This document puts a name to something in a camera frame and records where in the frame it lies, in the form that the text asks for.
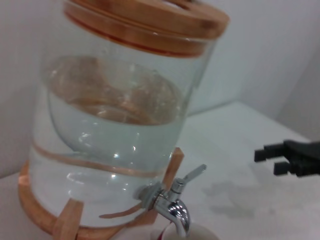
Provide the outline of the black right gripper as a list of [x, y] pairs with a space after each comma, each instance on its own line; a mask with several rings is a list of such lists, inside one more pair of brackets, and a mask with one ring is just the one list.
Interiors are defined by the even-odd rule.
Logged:
[[306, 177], [320, 174], [320, 142], [297, 142], [285, 140], [284, 143], [264, 145], [254, 151], [254, 162], [284, 157], [288, 160], [274, 163], [274, 175]]

